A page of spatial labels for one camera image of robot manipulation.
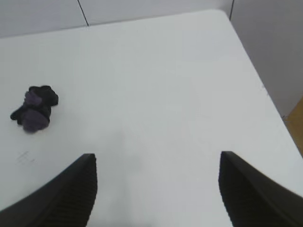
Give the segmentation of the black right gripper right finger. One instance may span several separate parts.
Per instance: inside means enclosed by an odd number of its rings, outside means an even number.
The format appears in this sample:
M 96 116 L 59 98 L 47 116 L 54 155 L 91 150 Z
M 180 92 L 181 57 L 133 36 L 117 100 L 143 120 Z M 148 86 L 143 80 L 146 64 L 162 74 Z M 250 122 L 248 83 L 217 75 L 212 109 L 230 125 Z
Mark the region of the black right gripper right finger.
M 234 152 L 220 156 L 219 190 L 234 227 L 301 227 L 303 199 Z

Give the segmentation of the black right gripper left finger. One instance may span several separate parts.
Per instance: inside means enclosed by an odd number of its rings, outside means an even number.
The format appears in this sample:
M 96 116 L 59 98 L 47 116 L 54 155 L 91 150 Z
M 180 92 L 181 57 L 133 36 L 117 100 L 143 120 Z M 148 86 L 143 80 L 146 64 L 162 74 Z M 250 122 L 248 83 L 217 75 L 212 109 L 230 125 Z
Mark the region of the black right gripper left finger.
M 84 154 L 54 179 L 0 212 L 2 227 L 85 227 L 98 192 L 94 154 Z

